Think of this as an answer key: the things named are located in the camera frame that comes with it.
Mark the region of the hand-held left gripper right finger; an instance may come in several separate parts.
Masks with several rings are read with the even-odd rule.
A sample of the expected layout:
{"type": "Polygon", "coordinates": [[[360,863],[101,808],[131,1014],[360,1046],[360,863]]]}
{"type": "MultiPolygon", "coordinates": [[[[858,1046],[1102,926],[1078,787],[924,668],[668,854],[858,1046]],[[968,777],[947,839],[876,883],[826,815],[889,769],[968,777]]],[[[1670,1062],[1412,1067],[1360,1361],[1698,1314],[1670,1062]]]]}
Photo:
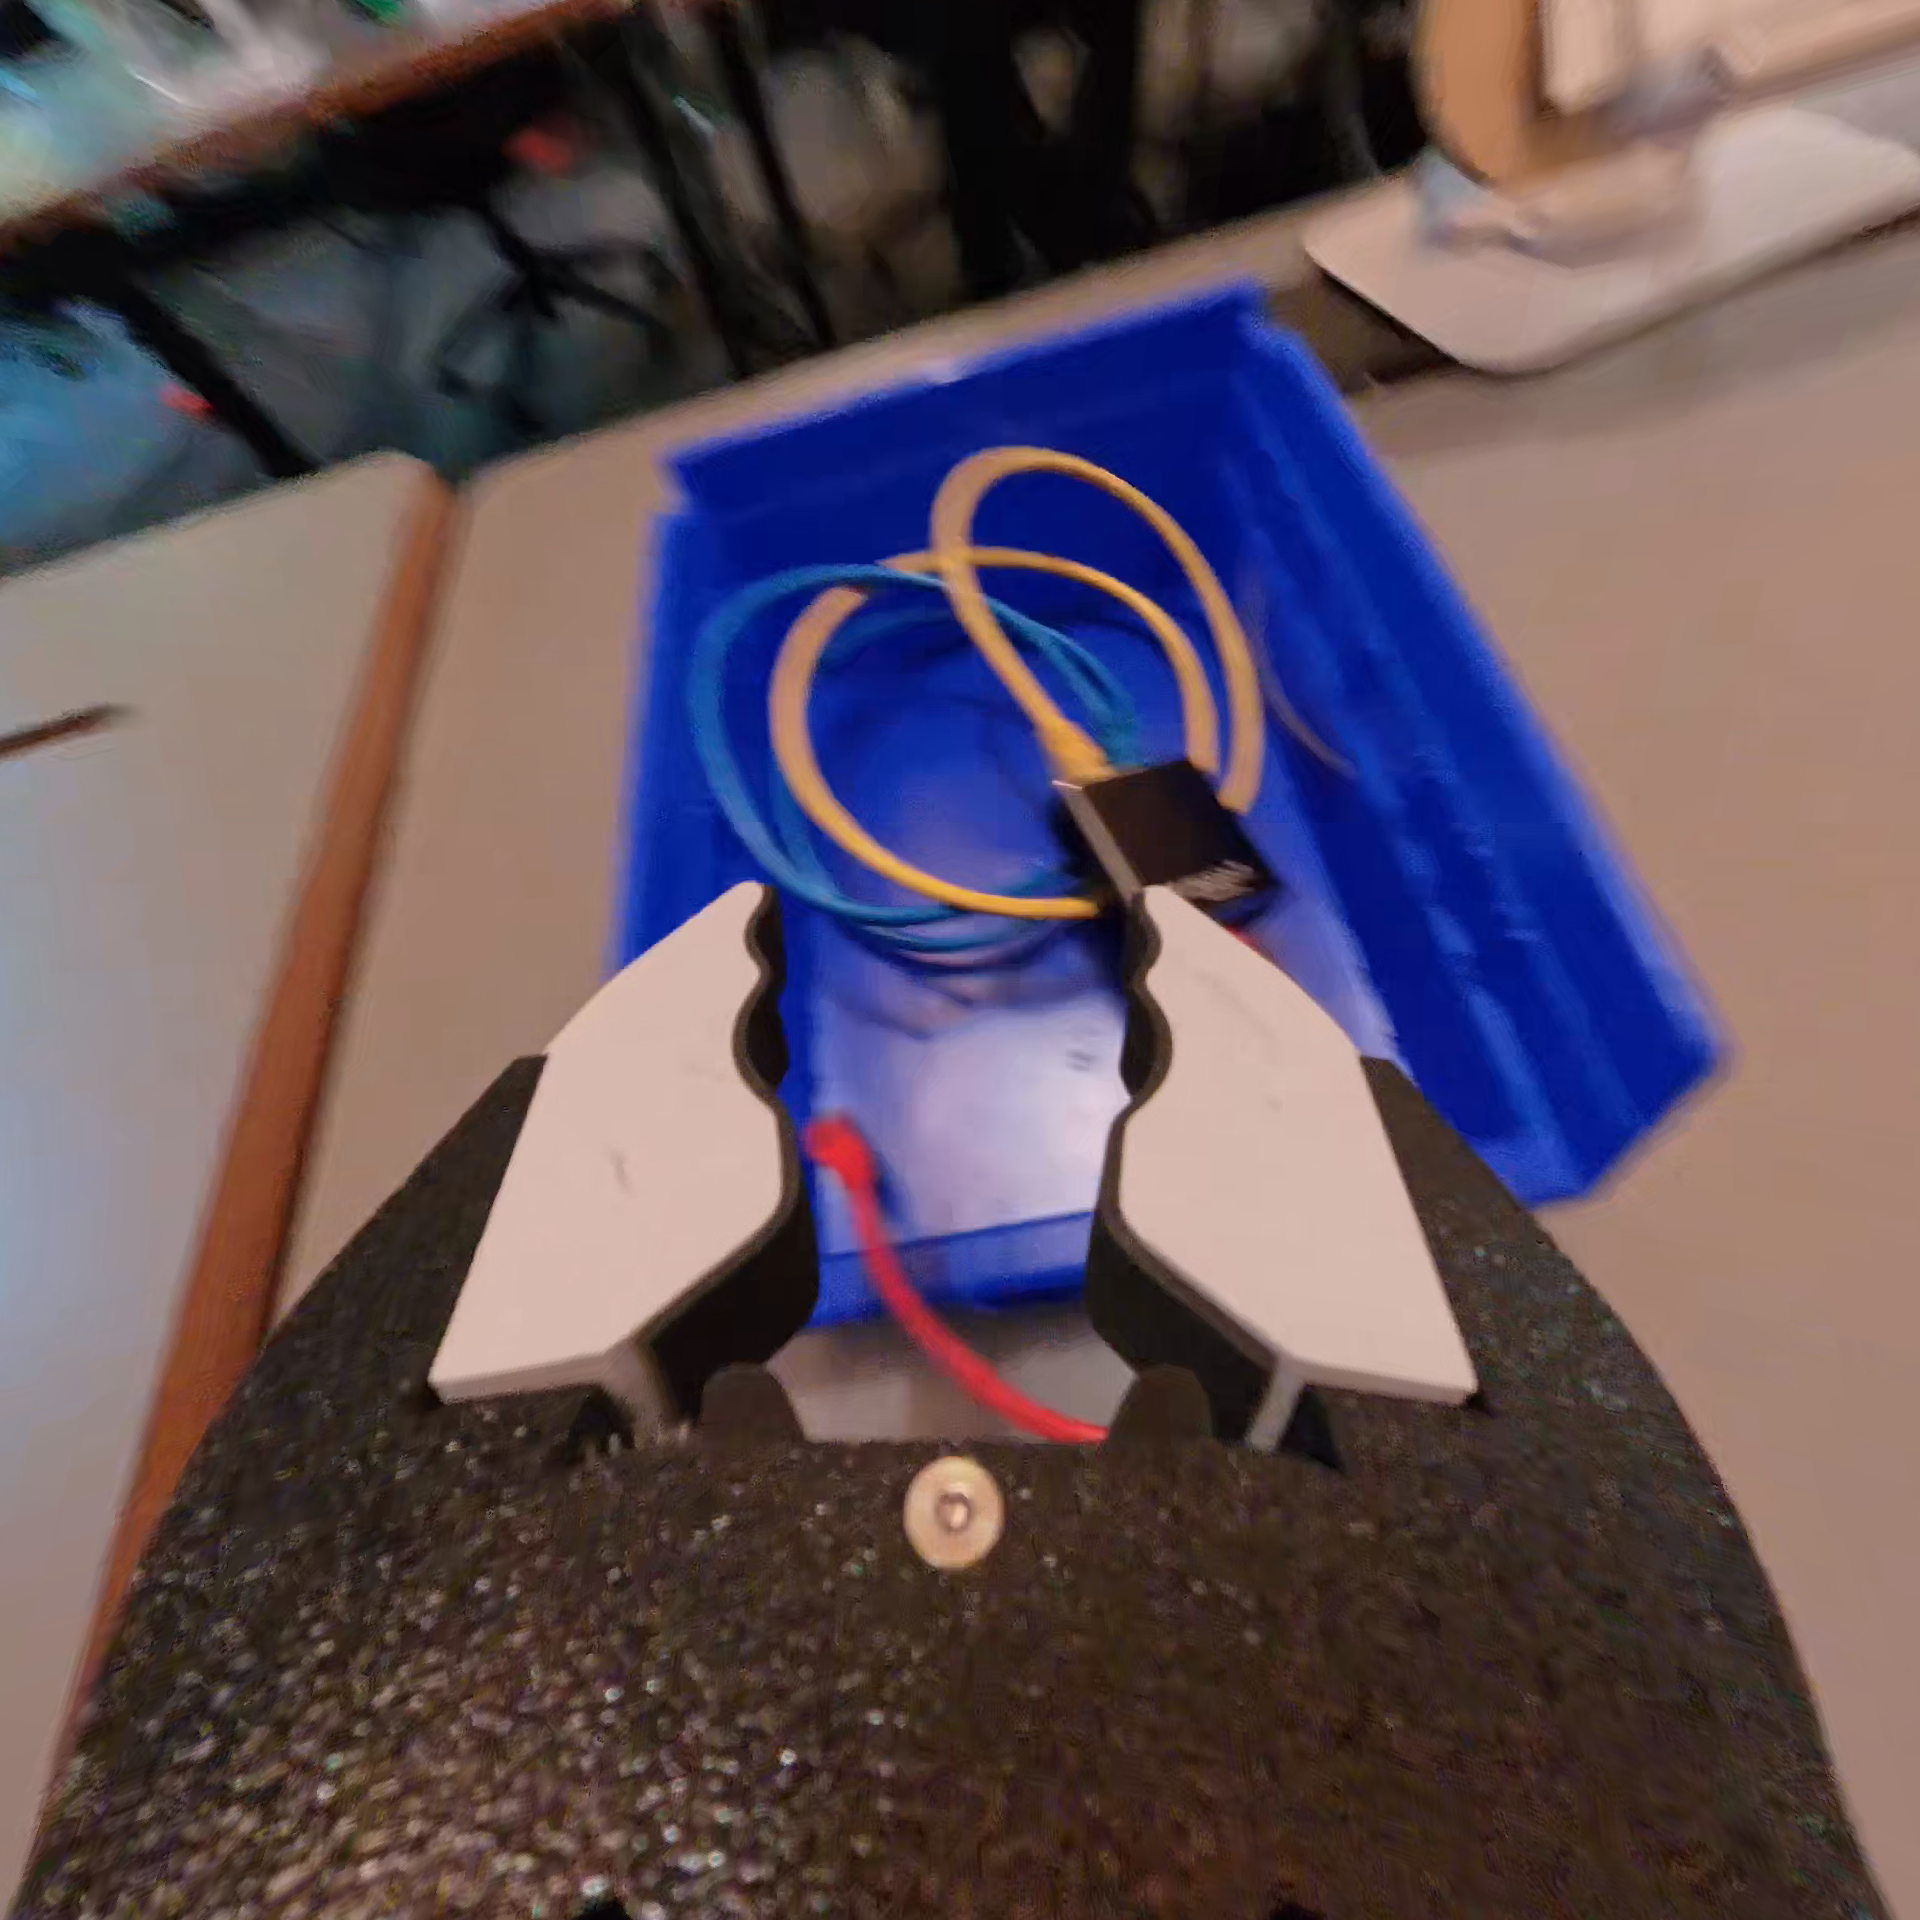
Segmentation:
{"type": "Polygon", "coordinates": [[[1213,1434],[1275,1453],[1306,1392],[1462,1408],[1476,1361],[1345,1027],[1178,890],[1126,913],[1126,1089],[1083,1307],[1213,1434]]]}

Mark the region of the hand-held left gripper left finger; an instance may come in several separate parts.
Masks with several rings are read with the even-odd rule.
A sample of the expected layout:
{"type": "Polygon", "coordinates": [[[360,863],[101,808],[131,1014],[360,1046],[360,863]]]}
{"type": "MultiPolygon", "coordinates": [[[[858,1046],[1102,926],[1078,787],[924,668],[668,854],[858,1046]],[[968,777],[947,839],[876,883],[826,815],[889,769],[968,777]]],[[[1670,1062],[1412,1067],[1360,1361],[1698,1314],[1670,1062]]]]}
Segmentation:
{"type": "Polygon", "coordinates": [[[779,896],[737,882],[563,1026],[427,1368],[439,1400],[589,1387],[681,1425],[709,1376],[804,1332],[820,1238],[779,986],[779,896]]]}

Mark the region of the black network adapter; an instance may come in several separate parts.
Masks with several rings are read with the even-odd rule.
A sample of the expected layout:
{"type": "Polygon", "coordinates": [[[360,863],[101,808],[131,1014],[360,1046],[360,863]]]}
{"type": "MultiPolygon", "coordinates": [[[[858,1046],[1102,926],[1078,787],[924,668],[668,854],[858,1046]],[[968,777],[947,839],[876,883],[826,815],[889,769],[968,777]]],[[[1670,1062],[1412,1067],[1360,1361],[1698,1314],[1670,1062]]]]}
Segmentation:
{"type": "Polygon", "coordinates": [[[1109,902],[1161,887],[1216,919],[1241,925],[1282,896],[1282,882],[1188,760],[1121,768],[1094,779],[1056,779],[1061,839],[1075,870],[1109,902]]]}

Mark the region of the blue plastic bin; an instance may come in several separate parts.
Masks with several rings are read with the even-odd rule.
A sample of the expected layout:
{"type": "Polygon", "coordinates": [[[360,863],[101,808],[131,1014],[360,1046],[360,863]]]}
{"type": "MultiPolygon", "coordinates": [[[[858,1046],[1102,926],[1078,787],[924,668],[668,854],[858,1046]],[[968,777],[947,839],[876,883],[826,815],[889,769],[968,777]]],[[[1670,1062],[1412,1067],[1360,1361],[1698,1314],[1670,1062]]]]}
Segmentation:
{"type": "MultiPolygon", "coordinates": [[[[1677,950],[1311,348],[1228,283],[662,457],[611,966],[754,846],[853,904],[926,904],[804,826],[769,682],[822,568],[924,548],[947,469],[1032,445],[1152,495],[1257,646],[1246,833],[1282,896],[1246,934],[1409,1072],[1515,1199],[1583,1194],[1717,1064],[1677,950]]],[[[921,925],[934,953],[784,894],[804,1123],[864,1134],[919,1286],[968,1309],[1081,1286],[1124,1086],[1121,925],[921,925]]]]}

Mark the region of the grey desk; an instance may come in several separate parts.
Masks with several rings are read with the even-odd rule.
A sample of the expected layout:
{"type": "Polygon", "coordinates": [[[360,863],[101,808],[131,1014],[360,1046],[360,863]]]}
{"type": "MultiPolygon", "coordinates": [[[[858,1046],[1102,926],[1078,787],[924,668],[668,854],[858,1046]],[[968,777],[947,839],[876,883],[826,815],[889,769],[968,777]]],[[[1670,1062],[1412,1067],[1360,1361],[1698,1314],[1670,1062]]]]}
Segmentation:
{"type": "Polygon", "coordinates": [[[81,1668],[324,791],[435,469],[4,580],[4,1854],[81,1668]]]}
{"type": "Polygon", "coordinates": [[[1257,276],[1354,396],[1733,1062],[1549,1230],[1746,1517],[1918,1916],[1918,229],[1571,373],[1426,373],[1263,214],[466,484],[278,1274],[291,1307],[611,931],[618,699],[689,439],[1257,276]]]}

